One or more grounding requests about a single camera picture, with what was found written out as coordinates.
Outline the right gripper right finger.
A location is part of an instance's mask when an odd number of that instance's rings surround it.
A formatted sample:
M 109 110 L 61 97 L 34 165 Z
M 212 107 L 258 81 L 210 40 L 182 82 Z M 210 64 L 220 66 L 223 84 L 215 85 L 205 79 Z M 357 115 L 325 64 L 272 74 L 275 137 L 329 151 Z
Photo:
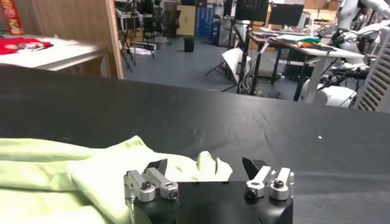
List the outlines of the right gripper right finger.
M 246 181 L 245 197 L 258 200 L 266 194 L 275 201 L 286 201 L 294 196 L 294 172 L 282 167 L 276 172 L 263 160 L 242 157 L 242 164 L 249 178 Z

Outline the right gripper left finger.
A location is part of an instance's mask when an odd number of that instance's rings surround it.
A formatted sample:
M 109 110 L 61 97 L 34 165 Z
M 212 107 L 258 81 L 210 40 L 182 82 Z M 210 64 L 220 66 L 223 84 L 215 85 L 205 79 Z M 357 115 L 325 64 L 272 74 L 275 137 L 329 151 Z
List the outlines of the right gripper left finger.
M 179 184 L 165 177 L 168 160 L 150 162 L 142 173 L 128 170 L 124 174 L 125 199 L 137 198 L 141 202 L 151 202 L 159 196 L 174 201 L 179 197 Z

